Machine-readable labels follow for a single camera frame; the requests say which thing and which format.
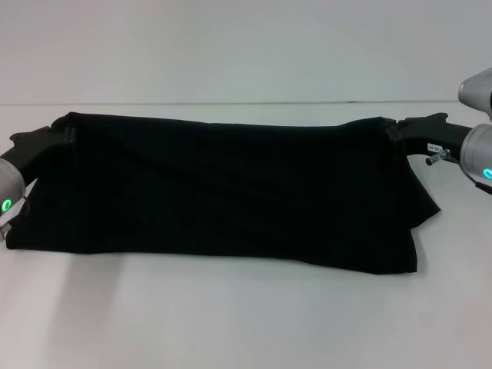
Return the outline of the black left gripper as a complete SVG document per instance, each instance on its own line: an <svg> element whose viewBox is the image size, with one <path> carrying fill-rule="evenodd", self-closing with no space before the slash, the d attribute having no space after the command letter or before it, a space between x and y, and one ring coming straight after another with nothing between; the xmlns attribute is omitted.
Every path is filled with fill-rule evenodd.
<svg viewBox="0 0 492 369"><path fill-rule="evenodd" d="M43 127L10 137L13 147L1 155L18 169L25 181L34 181L47 167L65 163L75 155L75 130Z"/></svg>

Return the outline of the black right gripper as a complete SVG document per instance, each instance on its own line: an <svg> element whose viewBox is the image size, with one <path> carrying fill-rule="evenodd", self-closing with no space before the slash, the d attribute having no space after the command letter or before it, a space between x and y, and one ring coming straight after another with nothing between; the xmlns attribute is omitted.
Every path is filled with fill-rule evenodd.
<svg viewBox="0 0 492 369"><path fill-rule="evenodd" d="M459 160L462 144L471 128L447 123L447 117L445 113L437 113L393 121L386 128L387 136L398 154L432 156L448 150L449 160Z"/></svg>

